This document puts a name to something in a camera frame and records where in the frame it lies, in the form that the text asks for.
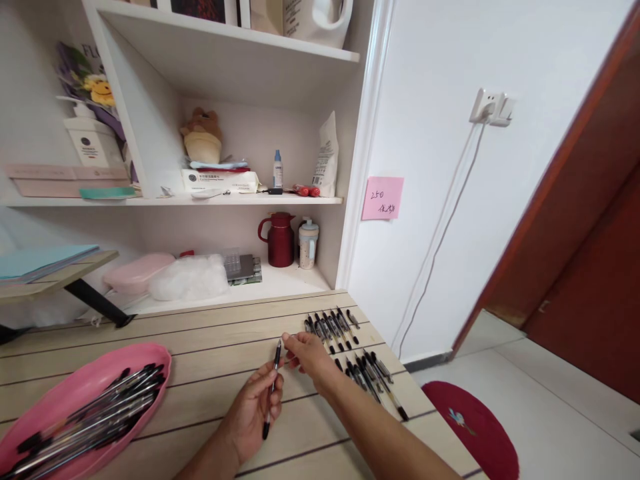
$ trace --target white floor tile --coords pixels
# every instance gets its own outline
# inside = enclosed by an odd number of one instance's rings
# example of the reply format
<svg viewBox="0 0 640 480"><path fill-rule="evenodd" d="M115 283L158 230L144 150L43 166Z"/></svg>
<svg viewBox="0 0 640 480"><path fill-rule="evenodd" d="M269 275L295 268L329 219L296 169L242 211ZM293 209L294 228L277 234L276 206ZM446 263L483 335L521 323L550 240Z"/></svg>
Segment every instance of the white floor tile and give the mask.
<svg viewBox="0 0 640 480"><path fill-rule="evenodd" d="M640 455L640 441L629 434L640 429L640 405L531 340L495 350Z"/></svg>
<svg viewBox="0 0 640 480"><path fill-rule="evenodd" d="M458 350L456 357L520 340L524 336L525 334L521 330L500 320L486 310L482 310L471 327L462 347Z"/></svg>
<svg viewBox="0 0 640 480"><path fill-rule="evenodd" d="M464 388L511 438L523 480L638 480L640 457L493 350L412 374Z"/></svg>

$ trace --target red thermos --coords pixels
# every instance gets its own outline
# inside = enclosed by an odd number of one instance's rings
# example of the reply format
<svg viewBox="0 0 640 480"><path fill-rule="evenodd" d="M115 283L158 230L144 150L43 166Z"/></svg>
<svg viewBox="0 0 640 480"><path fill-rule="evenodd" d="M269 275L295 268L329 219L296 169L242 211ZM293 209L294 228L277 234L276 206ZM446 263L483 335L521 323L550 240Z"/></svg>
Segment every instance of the red thermos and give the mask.
<svg viewBox="0 0 640 480"><path fill-rule="evenodd" d="M293 229L291 220L295 218L287 212L272 213L258 226L258 238L269 244L269 264L272 267L288 267L293 263ZM262 238L262 226L271 222L267 238Z"/></svg>

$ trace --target tissue box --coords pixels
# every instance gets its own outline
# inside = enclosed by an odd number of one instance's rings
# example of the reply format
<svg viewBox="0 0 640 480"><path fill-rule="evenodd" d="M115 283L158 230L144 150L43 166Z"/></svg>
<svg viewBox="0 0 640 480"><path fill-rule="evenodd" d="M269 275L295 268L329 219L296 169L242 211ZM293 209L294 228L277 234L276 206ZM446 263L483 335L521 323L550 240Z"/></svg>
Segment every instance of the tissue box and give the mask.
<svg viewBox="0 0 640 480"><path fill-rule="evenodd" d="M12 163L3 166L23 197L81 198L80 189L128 187L121 169Z"/></svg>
<svg viewBox="0 0 640 480"><path fill-rule="evenodd" d="M198 170L184 169L182 180L188 192L221 189L229 190L231 193L256 193L260 186L256 172L198 172Z"/></svg>

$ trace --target hand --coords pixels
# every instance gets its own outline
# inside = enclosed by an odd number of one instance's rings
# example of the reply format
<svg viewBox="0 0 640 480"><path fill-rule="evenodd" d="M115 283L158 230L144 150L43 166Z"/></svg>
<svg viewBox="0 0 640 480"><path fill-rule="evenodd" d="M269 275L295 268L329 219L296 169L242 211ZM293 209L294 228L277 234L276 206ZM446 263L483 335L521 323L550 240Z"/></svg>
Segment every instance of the hand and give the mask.
<svg viewBox="0 0 640 480"><path fill-rule="evenodd" d="M279 367L284 365L280 360ZM275 380L275 390L271 385ZM262 446L262 428L271 412L271 423L275 422L282 410L282 386L284 378L276 377L273 362L260 367L240 390L227 412L218 432L224 435L237 454L238 466L254 456Z"/></svg>
<svg viewBox="0 0 640 480"><path fill-rule="evenodd" d="M288 350L287 358L291 360L289 368L294 369L300 365L300 373L308 374L318 393L326 397L328 387L341 372L331 360L320 338L312 333L300 332L295 335L283 333L282 340Z"/></svg>

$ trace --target red doormat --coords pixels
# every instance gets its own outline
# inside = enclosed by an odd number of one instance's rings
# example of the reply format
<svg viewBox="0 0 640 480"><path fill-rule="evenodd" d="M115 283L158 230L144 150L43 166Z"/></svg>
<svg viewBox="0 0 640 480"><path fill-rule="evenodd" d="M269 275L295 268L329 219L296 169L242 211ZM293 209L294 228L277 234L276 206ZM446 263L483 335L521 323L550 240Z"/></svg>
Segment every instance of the red doormat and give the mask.
<svg viewBox="0 0 640 480"><path fill-rule="evenodd" d="M422 391L491 480L517 480L518 454L491 410L447 382L426 383Z"/></svg>

